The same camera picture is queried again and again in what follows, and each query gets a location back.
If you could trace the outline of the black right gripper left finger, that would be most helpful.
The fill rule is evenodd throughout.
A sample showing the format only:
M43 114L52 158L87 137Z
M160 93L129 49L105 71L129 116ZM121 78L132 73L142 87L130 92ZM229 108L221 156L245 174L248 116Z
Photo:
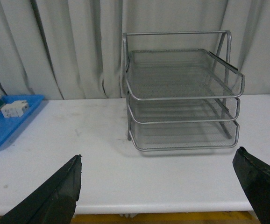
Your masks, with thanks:
M2 216L0 224L69 224L79 200L81 174L81 155L75 155Z

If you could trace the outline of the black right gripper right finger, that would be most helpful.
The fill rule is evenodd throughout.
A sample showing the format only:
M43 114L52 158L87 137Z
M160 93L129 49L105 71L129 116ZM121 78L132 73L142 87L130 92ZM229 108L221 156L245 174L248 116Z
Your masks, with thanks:
M233 158L233 167L260 223L270 224L270 165L240 147Z

